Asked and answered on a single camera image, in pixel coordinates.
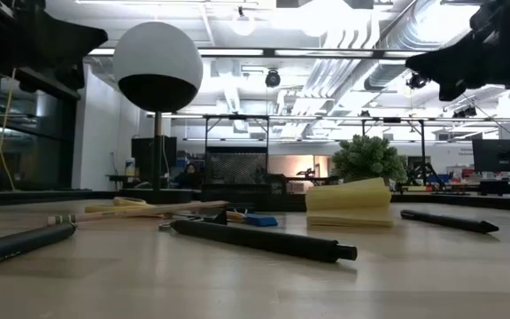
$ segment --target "black and white sphere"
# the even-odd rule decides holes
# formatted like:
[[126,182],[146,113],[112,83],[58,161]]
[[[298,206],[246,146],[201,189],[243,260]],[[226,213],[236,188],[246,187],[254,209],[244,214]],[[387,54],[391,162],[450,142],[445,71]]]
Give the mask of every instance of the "black and white sphere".
[[129,29],[113,55],[113,75],[131,103],[176,112],[198,93],[204,69],[194,42],[179,28],[146,22]]

